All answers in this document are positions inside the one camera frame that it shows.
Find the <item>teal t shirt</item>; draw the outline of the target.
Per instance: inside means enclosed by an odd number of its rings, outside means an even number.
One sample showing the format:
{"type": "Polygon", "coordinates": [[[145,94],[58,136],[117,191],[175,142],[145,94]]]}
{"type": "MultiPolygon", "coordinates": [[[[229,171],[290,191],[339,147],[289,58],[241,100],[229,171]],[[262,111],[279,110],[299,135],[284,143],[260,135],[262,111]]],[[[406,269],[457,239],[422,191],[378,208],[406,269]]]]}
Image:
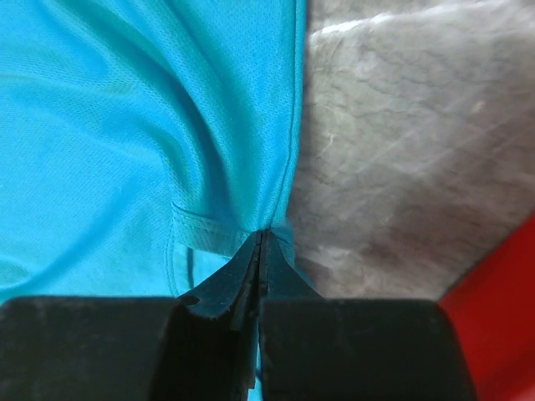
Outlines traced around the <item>teal t shirt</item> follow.
{"type": "Polygon", "coordinates": [[[304,1],[4,1],[1,299],[176,297],[294,259],[304,1]]]}

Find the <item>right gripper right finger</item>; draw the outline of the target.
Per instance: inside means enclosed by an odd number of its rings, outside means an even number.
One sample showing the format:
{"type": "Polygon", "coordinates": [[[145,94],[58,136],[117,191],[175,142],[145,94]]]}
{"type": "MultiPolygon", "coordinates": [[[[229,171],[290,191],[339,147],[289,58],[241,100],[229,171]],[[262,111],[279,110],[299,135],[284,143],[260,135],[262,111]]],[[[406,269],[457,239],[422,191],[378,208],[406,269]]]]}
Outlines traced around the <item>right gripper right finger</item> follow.
{"type": "Polygon", "coordinates": [[[473,400],[455,328],[425,299],[321,297],[263,232],[259,251],[266,400],[473,400]]]}

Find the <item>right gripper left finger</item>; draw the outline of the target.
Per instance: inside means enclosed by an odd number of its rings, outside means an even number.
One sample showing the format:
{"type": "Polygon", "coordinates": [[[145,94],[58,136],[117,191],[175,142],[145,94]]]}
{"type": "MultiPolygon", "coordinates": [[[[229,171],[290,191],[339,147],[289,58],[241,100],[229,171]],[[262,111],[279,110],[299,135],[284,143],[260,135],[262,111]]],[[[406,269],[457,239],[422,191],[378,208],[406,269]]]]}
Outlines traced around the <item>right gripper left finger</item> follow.
{"type": "Polygon", "coordinates": [[[255,384],[258,258],[179,297],[18,297],[1,308],[4,400],[245,400],[255,384]]]}

